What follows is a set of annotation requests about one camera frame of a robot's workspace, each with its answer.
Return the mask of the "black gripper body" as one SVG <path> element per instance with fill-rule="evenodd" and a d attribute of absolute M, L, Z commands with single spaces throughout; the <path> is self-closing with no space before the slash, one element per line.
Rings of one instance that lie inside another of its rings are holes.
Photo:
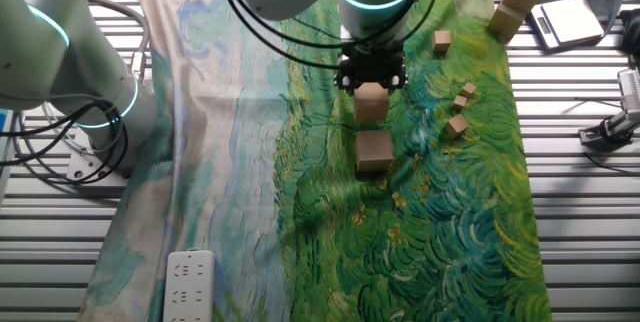
<path fill-rule="evenodd" d="M 342 64 L 353 65 L 360 82 L 384 82 L 387 72 L 393 65 L 405 65 L 403 44 L 392 43 L 387 46 L 363 49 L 354 43 L 344 43 L 338 66 Z"/>

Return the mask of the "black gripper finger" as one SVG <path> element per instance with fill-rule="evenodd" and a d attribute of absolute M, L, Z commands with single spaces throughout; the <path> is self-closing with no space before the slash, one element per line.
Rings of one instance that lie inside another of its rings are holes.
<path fill-rule="evenodd" d="M 339 65 L 334 77 L 334 85 L 348 95 L 353 95 L 361 86 L 361 82 L 357 79 L 356 68 L 351 64 Z"/>
<path fill-rule="evenodd" d="M 408 82 L 406 66 L 404 64 L 393 65 L 384 78 L 384 87 L 389 94 L 403 89 Z"/>

